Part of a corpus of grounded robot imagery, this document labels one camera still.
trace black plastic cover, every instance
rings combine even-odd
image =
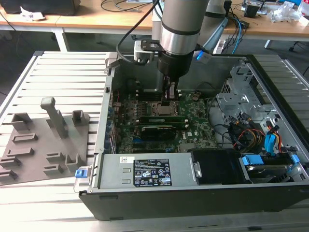
[[[198,162],[202,177],[197,178],[200,185],[245,184],[241,168],[240,153],[233,149],[194,149],[191,151],[193,163]]]

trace barcode sticker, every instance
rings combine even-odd
[[[120,163],[133,163],[134,162],[134,156],[121,156],[120,157]]]

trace blue clip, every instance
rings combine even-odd
[[[76,170],[75,178],[87,178],[88,170]]]
[[[300,160],[299,160],[299,158],[298,158],[298,156],[296,154],[292,155],[292,160],[293,160],[294,164],[297,164],[297,163],[300,162]]]
[[[242,161],[245,166],[247,165],[263,165],[264,162],[260,155],[246,155],[242,158]]]
[[[275,156],[274,146],[276,144],[276,136],[274,134],[267,134],[265,137],[264,147],[265,150],[271,154],[271,156]]]

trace warning label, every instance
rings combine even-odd
[[[168,159],[134,160],[134,186],[171,186],[172,179]]]

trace yellow wire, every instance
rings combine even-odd
[[[278,146],[278,149],[279,149],[279,136],[278,135],[276,135],[276,134],[274,134],[275,136],[276,136],[276,138],[277,138],[277,146]]]

